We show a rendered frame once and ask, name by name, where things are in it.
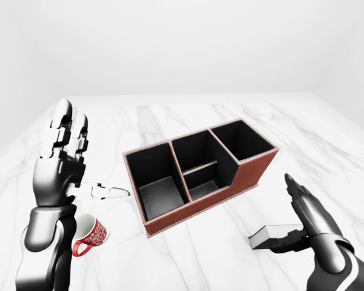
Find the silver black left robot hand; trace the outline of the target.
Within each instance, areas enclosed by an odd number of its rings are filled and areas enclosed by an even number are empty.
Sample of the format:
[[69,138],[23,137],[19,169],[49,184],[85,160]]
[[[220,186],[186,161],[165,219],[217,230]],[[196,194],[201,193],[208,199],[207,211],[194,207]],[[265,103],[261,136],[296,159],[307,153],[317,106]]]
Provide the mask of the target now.
[[72,105],[61,99],[52,119],[47,123],[33,174],[33,191],[40,207],[70,204],[75,197],[96,199],[125,198],[126,189],[104,187],[100,183],[81,185],[86,165],[83,153],[87,150],[88,120],[83,113],[72,118]]

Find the red-brown desk caddy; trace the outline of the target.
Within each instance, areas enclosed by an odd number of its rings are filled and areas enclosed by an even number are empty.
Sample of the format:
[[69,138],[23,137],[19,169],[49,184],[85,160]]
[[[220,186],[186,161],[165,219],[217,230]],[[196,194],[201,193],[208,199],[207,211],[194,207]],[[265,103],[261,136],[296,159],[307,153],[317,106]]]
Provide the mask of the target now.
[[125,152],[147,237],[258,186],[278,151],[239,118]]

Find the red patterned mug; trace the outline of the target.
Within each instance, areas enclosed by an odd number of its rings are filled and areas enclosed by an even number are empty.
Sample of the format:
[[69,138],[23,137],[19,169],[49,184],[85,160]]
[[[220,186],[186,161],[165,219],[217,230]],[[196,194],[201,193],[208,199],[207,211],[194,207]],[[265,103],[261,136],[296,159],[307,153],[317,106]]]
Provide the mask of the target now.
[[108,231],[100,220],[90,213],[81,214],[76,218],[72,255],[74,257],[85,255],[92,247],[104,243],[107,237]]

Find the white book with dark edge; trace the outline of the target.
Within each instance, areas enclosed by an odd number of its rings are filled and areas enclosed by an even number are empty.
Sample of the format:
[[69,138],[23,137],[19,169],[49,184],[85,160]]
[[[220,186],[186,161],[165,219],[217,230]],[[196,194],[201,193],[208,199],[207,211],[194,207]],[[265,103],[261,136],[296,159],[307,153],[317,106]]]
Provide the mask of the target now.
[[285,237],[293,230],[302,230],[301,224],[265,225],[249,237],[252,249],[269,249],[276,239]]

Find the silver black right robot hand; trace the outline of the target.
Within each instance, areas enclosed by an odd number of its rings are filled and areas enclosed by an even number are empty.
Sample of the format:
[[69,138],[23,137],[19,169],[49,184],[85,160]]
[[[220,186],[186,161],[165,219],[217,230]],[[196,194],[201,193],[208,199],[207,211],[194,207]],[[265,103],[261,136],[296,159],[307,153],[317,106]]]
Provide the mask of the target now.
[[293,230],[287,236],[274,240],[270,249],[275,253],[301,251],[312,248],[316,255],[328,256],[340,253],[335,242],[342,236],[337,223],[322,203],[305,187],[285,174],[287,191],[292,198],[291,205],[303,224],[302,230]]

